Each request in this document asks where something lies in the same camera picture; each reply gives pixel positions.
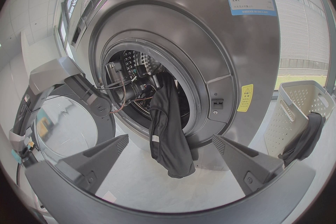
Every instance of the washing machine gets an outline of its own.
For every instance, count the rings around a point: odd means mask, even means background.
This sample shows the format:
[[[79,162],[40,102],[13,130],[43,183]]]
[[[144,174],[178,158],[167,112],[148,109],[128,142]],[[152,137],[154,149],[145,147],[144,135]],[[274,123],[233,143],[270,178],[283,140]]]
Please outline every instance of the washing machine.
[[[279,67],[274,0],[78,0],[68,41],[87,79],[123,105],[117,123],[149,151],[150,97],[175,80],[195,166],[228,170],[213,134],[248,146],[270,103]]]

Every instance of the yellow warning sticker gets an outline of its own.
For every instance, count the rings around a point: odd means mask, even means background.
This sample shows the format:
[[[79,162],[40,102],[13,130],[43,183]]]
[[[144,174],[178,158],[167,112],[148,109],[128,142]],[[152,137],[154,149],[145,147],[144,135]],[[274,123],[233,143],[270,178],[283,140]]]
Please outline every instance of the yellow warning sticker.
[[[253,95],[253,84],[241,87],[241,99],[237,109],[238,112],[247,112]]]

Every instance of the laundry basket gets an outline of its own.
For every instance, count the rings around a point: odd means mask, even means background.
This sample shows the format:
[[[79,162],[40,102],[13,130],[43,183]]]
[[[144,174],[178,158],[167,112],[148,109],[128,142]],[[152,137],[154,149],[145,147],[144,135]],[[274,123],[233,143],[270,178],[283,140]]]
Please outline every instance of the laundry basket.
[[[327,120],[334,107],[334,100],[316,81],[281,83],[278,101],[264,134],[269,155],[282,154],[284,148],[305,130],[310,112],[320,113]]]

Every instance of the grass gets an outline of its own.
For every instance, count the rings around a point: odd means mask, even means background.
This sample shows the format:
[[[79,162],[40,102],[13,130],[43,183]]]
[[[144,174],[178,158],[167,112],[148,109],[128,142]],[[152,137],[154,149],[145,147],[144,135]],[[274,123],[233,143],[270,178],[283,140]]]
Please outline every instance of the grass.
[[[299,80],[315,80],[317,83],[325,86],[327,76],[326,75],[284,75],[278,76],[275,84],[275,89],[278,90],[280,83],[299,81]]]

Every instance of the black cloth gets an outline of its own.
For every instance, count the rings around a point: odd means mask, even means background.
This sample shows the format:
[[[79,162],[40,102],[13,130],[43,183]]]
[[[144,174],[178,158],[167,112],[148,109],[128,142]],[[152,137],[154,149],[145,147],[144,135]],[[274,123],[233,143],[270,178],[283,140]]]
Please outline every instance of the black cloth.
[[[170,74],[163,73],[162,83],[162,88],[150,101],[150,152],[152,158],[168,170],[170,177],[183,178],[195,172],[195,166],[181,127],[174,79]]]
[[[295,159],[303,160],[307,158],[320,139],[326,118],[314,112],[307,117],[309,120],[307,128],[285,147],[282,155],[279,155],[279,158],[283,159],[285,167]]]

